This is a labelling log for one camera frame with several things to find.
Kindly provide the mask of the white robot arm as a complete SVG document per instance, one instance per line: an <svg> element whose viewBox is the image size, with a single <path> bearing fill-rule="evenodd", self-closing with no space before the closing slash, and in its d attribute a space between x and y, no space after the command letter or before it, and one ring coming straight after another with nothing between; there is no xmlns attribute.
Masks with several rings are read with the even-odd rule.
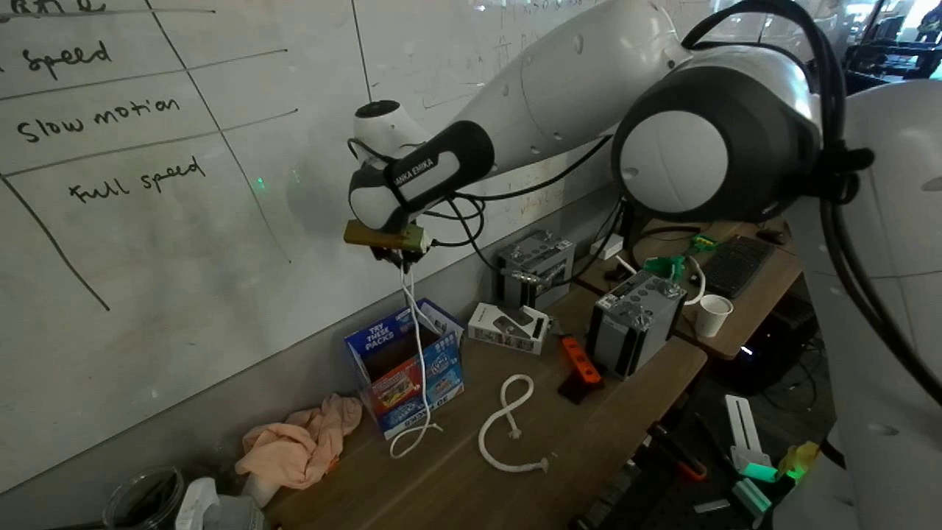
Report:
<svg viewBox="0 0 942 530"><path fill-rule="evenodd" d="M796 0L793 55L680 31L656 0L601 0L493 74L437 133L393 100L356 109L353 217L399 231L486 177L596 136L626 202L673 219L786 217L836 398L832 461L770 508L782 530L942 530L942 84L845 84Z"/></svg>

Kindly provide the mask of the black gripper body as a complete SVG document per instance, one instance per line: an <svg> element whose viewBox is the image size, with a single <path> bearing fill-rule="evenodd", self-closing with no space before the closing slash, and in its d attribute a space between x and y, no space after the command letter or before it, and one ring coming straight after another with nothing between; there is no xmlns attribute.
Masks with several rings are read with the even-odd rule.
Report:
<svg viewBox="0 0 942 530"><path fill-rule="evenodd" d="M408 271L411 264L418 264L422 259L421 246L371 246L377 262L387 262L399 271Z"/></svg>

